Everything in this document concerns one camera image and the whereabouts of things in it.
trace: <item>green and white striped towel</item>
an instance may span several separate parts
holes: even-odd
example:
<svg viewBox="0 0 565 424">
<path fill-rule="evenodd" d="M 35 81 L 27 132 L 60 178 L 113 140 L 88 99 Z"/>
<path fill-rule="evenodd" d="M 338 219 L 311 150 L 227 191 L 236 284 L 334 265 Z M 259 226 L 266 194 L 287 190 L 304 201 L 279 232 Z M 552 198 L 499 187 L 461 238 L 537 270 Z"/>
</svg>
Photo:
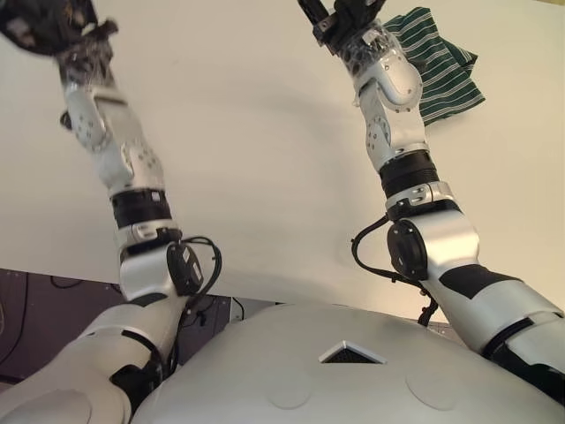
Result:
<svg viewBox="0 0 565 424">
<path fill-rule="evenodd" d="M 424 124 L 464 112 L 485 100 L 470 78 L 478 56 L 441 38 L 429 9 L 417 7 L 391 19 L 385 28 L 398 39 L 408 60 L 426 64 L 420 70 Z"/>
</svg>

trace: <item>robotic arm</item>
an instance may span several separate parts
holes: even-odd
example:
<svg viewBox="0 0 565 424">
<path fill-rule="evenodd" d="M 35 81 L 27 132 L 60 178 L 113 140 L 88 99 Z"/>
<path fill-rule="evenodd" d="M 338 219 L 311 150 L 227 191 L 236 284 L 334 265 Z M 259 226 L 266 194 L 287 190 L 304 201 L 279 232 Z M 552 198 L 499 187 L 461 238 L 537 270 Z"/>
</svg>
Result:
<svg viewBox="0 0 565 424">
<path fill-rule="evenodd" d="M 174 370 L 177 331 L 221 268 L 207 238 L 182 240 L 165 197 L 162 166 L 116 87 L 112 21 L 88 0 L 0 1 L 0 31 L 17 46 L 53 56 L 68 108 L 61 117 L 91 155 L 114 209 L 126 303 L 98 316 L 37 374 L 0 397 L 0 422 L 126 423 Z M 189 243 L 211 246 L 203 276 Z"/>
<path fill-rule="evenodd" d="M 478 262 L 478 234 L 439 179 L 418 103 L 422 80 L 376 14 L 384 0 L 298 0 L 320 45 L 347 68 L 366 122 L 365 145 L 387 195 L 388 250 L 475 352 L 565 405 L 563 311 Z"/>
</svg>

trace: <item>black cable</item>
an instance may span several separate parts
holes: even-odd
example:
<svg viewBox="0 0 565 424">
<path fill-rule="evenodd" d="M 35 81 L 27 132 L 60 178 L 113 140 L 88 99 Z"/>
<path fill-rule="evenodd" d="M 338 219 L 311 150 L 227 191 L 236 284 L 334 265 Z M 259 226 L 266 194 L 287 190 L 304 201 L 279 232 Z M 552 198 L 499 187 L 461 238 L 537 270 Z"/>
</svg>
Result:
<svg viewBox="0 0 565 424">
<path fill-rule="evenodd" d="M 438 310 L 438 302 L 428 293 L 427 296 L 430 297 L 430 305 L 428 307 L 422 308 L 422 315 L 418 318 L 418 324 L 427 327 L 430 324 L 430 319 L 433 313 Z"/>
<path fill-rule="evenodd" d="M 232 298 L 232 299 L 234 302 L 236 302 L 239 305 L 239 307 L 241 307 L 241 321 L 243 321 L 245 319 L 245 308 L 239 300 L 237 300 L 236 298 Z"/>
<path fill-rule="evenodd" d="M 187 328 L 187 327 L 191 327 L 192 325 L 194 325 L 194 324 L 196 323 L 196 321 L 197 321 L 198 319 L 200 319 L 200 325 L 203 325 L 203 324 L 202 324 L 202 318 L 204 317 L 206 311 L 207 311 L 208 309 L 210 309 L 210 308 L 214 305 L 215 300 L 216 300 L 216 297 L 214 297 L 214 298 L 212 299 L 212 301 L 210 302 L 210 305 L 208 305 L 208 306 L 205 307 L 204 309 L 200 309 L 200 311 L 196 311 L 196 313 L 194 314 L 194 315 L 195 315 L 195 316 L 194 316 L 194 319 L 193 319 L 189 324 L 182 325 L 180 328 L 181 328 L 181 329 L 185 329 L 185 328 Z"/>
<path fill-rule="evenodd" d="M 391 280 L 393 283 L 395 283 L 396 281 L 400 281 L 401 283 L 413 285 L 413 286 L 421 289 L 422 285 L 420 284 L 419 281 L 410 280 L 409 278 L 406 278 L 405 276 L 402 276 L 401 274 L 398 274 L 397 272 L 394 272 L 394 271 L 387 271 L 385 269 L 378 269 L 378 268 L 369 267 L 368 265 L 365 265 L 359 259 L 358 249 L 359 249 L 359 244 L 361 243 L 361 240 L 363 240 L 371 232 L 382 227 L 387 222 L 388 222 L 388 216 L 384 215 L 376 223 L 372 223 L 368 227 L 361 230 L 361 232 L 357 236 L 355 236 L 355 238 L 353 238 L 351 240 L 351 254 L 353 255 L 353 259 L 355 260 L 355 262 L 357 263 L 357 265 L 359 267 L 361 267 L 362 269 L 369 271 L 373 274 L 376 274 L 377 276 L 383 276 L 383 277 Z"/>
<path fill-rule="evenodd" d="M 398 274 L 397 272 L 394 272 L 394 271 L 387 271 L 385 269 L 378 269 L 378 268 L 369 267 L 368 265 L 364 264 L 359 259 L 358 249 L 359 249 L 359 244 L 361 243 L 361 240 L 363 240 L 371 232 L 382 227 L 387 222 L 388 222 L 388 216 L 384 215 L 376 223 L 372 223 L 368 227 L 361 230 L 361 232 L 357 236 L 355 236 L 355 238 L 351 241 L 351 254 L 353 255 L 353 259 L 355 260 L 357 265 L 359 267 L 361 267 L 362 269 L 365 269 L 365 270 L 367 270 L 367 271 L 369 271 L 373 274 L 376 274 L 377 276 L 383 276 L 385 278 L 388 278 L 393 283 L 395 283 L 396 281 L 400 281 L 401 283 L 406 283 L 406 284 L 409 284 L 409 285 L 412 285 L 414 287 L 418 287 L 419 289 L 421 289 L 423 294 L 430 298 L 430 305 L 428 307 L 422 308 L 422 314 L 418 318 L 418 324 L 427 327 L 430 323 L 430 319 L 432 318 L 432 315 L 438 309 L 438 303 L 435 301 L 435 299 L 432 297 L 432 295 L 426 289 L 424 289 L 422 284 L 417 280 L 411 280 L 411 279 L 406 278 L 405 276 L 402 276 L 401 274 Z"/>
<path fill-rule="evenodd" d="M 208 237 L 190 237 L 183 239 L 182 242 L 188 244 L 210 246 L 212 248 L 212 251 L 214 252 L 213 259 L 215 262 L 214 270 L 212 271 L 212 275 L 208 279 L 207 283 L 204 284 L 204 287 L 202 287 L 202 289 L 193 298 L 189 299 L 188 302 L 186 302 L 185 311 L 187 311 L 189 309 L 194 309 L 194 307 L 196 307 L 196 305 L 200 303 L 202 298 L 207 295 L 207 293 L 210 291 L 210 289 L 220 276 L 220 273 L 222 272 L 222 252 L 220 251 L 218 246 L 216 246 L 214 242 Z"/>
<path fill-rule="evenodd" d="M 74 287 L 77 287 L 85 282 L 84 280 L 77 280 L 69 285 L 61 285 L 55 282 L 55 278 L 53 276 L 49 276 L 49 281 L 51 282 L 51 285 L 57 289 L 73 289 Z"/>
<path fill-rule="evenodd" d="M 22 313 L 21 313 L 21 324 L 19 325 L 19 333 L 18 333 L 18 336 L 16 337 L 16 341 L 13 344 L 13 346 L 10 348 L 10 350 L 0 360 L 0 367 L 14 353 L 14 351 L 16 350 L 16 347 L 18 347 L 18 345 L 19 345 L 19 342 L 20 342 L 22 336 L 24 335 L 24 326 L 26 324 L 26 316 L 27 316 L 27 300 L 29 298 L 29 273 L 28 272 L 26 272 L 25 285 L 26 285 L 26 288 L 24 289 L 25 290 L 24 291 L 24 306 L 23 306 L 23 310 L 22 310 Z"/>
</svg>

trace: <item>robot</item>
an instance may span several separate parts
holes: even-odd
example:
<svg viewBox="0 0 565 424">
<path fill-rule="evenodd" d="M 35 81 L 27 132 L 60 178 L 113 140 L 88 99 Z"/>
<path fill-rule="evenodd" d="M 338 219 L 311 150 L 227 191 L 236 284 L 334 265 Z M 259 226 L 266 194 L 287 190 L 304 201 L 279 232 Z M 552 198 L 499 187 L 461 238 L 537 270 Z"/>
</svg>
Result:
<svg viewBox="0 0 565 424">
<path fill-rule="evenodd" d="M 183 238 L 162 165 L 117 89 L 109 36 L 87 0 L 0 1 L 0 30 L 54 57 L 61 124 L 91 155 L 117 222 L 125 303 L 99 315 L 45 368 L 0 396 L 0 423 L 563 423 L 564 313 L 478 262 L 478 234 L 438 177 L 418 102 L 422 82 L 375 20 L 384 0 L 299 0 L 320 45 L 348 70 L 385 218 L 353 240 L 358 263 L 431 298 L 469 349 L 425 325 L 341 306 L 271 307 L 229 325 L 175 372 L 184 318 L 220 274 L 205 237 Z M 370 269 L 360 240 L 391 221 L 396 272 Z M 210 246 L 204 283 L 190 244 Z"/>
</svg>

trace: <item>silver arm segment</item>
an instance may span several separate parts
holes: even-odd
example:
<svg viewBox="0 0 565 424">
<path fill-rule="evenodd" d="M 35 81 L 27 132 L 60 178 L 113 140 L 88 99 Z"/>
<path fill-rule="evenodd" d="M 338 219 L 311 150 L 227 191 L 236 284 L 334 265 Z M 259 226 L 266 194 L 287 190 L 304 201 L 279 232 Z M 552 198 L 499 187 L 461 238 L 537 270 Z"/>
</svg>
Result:
<svg viewBox="0 0 565 424">
<path fill-rule="evenodd" d="M 165 198 L 162 166 L 109 69 L 107 39 L 57 57 L 72 129 L 94 160 L 117 221 L 120 289 L 128 303 L 100 314 L 45 368 L 0 397 L 0 422 L 130 421 L 170 374 L 168 358 L 202 274 Z"/>
<path fill-rule="evenodd" d="M 367 152 L 387 195 L 396 270 L 421 282 L 473 351 L 564 402 L 563 312 L 522 281 L 479 265 L 478 234 L 429 156 L 418 71 L 378 20 L 339 56 L 353 78 Z"/>
<path fill-rule="evenodd" d="M 108 189 L 120 249 L 180 239 L 165 197 L 161 161 L 117 89 L 108 40 L 85 39 L 57 57 L 68 112 L 63 123 L 91 155 Z"/>
</svg>

